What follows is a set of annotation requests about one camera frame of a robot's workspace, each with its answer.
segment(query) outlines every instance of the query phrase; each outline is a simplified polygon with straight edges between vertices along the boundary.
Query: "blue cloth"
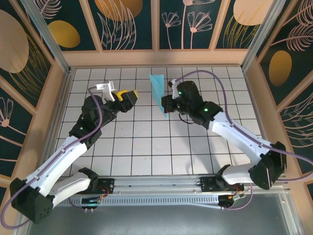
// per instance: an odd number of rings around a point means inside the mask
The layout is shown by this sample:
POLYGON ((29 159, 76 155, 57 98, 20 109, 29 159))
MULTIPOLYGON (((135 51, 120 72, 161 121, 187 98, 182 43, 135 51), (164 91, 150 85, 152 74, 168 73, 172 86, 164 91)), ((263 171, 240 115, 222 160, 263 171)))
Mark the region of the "blue cloth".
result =
POLYGON ((160 108, 161 112, 168 119, 168 114, 164 112, 164 108, 161 104, 161 99, 164 96, 165 89, 164 89, 164 75, 151 75, 149 74, 149 79, 152 83, 152 99, 160 108))

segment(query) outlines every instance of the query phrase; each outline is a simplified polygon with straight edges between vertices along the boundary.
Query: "light blue napkin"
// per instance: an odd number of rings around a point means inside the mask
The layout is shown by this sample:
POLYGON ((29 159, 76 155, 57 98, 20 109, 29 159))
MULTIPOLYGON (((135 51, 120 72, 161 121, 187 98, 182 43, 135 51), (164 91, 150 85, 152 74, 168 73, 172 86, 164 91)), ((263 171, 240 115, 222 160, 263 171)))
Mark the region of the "light blue napkin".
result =
POLYGON ((151 75, 149 74, 149 79, 152 83, 152 99, 160 108, 161 112, 168 119, 168 114, 164 112, 164 108, 161 104, 161 99, 164 96, 165 89, 164 89, 164 75, 151 75))

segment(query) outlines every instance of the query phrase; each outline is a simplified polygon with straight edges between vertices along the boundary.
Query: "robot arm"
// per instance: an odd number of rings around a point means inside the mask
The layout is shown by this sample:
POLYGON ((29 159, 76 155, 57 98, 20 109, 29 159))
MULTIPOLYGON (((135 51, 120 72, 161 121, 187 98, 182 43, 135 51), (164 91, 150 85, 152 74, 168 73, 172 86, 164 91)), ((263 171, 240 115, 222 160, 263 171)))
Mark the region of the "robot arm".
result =
POLYGON ((255 183, 263 189, 270 189, 273 183, 286 169, 286 156, 264 148, 262 145, 285 150, 280 142, 272 144, 251 133, 231 119, 227 119, 223 109, 213 102, 203 101, 196 84, 192 81, 169 82, 173 94, 162 98, 162 106, 166 113, 178 111, 189 115, 195 124, 202 125, 239 148, 251 160, 250 164, 226 165, 216 174, 218 185, 227 187, 236 183, 255 183), (234 128, 240 128, 244 134, 234 128))
MULTIPOLYGON (((102 98, 95 95, 100 106, 102 122, 100 127, 114 120, 119 112, 129 111, 136 103, 136 91, 114 91, 111 81, 97 85, 98 90, 103 90, 102 98)), ((13 201, 12 207, 24 214, 34 223, 40 223, 52 209, 70 196, 85 190, 94 191, 98 184, 98 175, 90 169, 83 168, 73 176, 56 183, 68 167, 82 154, 84 154, 101 136, 99 128, 89 137, 77 142, 78 139, 93 132, 100 121, 99 110, 91 96, 85 99, 82 114, 69 132, 62 146, 49 159, 28 175, 23 181, 16 178, 10 184, 11 196, 27 183, 33 181, 13 201)))

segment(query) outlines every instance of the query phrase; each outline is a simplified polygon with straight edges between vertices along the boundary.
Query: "yellow circle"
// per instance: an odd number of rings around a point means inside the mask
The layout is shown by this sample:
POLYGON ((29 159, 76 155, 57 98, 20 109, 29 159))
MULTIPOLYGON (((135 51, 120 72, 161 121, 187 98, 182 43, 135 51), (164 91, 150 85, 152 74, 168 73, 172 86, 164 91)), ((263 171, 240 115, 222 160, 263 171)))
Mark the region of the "yellow circle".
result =
POLYGON ((281 86, 288 79, 292 66, 291 56, 284 50, 276 52, 269 63, 269 80, 274 86, 281 86))
POLYGON ((57 44, 67 48, 79 45, 80 37, 77 30, 65 21, 53 21, 48 25, 57 44))
POLYGON ((236 0, 234 18, 243 25, 258 25, 262 23, 273 0, 236 0))
POLYGON ((0 10, 0 68, 17 73, 28 61, 27 34, 21 24, 7 12, 0 10))
POLYGON ((95 0, 95 3, 102 14, 107 18, 121 21, 122 7, 120 2, 125 7, 125 10, 127 10, 127 8, 130 10, 135 18, 141 12, 143 5, 142 1, 143 0, 95 0))

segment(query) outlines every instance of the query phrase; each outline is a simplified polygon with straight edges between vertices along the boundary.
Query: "white grid mat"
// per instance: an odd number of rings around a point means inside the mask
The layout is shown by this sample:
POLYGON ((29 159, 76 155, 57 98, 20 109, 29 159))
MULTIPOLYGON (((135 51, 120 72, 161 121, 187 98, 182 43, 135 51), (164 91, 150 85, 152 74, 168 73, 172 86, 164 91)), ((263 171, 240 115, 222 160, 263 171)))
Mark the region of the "white grid mat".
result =
MULTIPOLYGON (((63 176, 70 176, 82 167, 100 176, 207 174, 216 173, 225 164, 249 163, 249 158, 224 138, 207 133, 196 124, 182 122, 178 113, 170 114, 170 120, 165 120, 152 101, 149 73, 172 79, 196 69, 212 71, 222 79, 230 116, 260 135, 240 67, 77 69, 56 147, 63 143, 77 121, 89 95, 87 88, 104 80, 115 80, 117 90, 136 89, 139 99, 131 111, 119 113, 115 121, 102 128, 100 139, 63 176)), ((185 79, 197 84, 205 101, 224 108, 220 85, 211 75, 199 73, 185 79)))

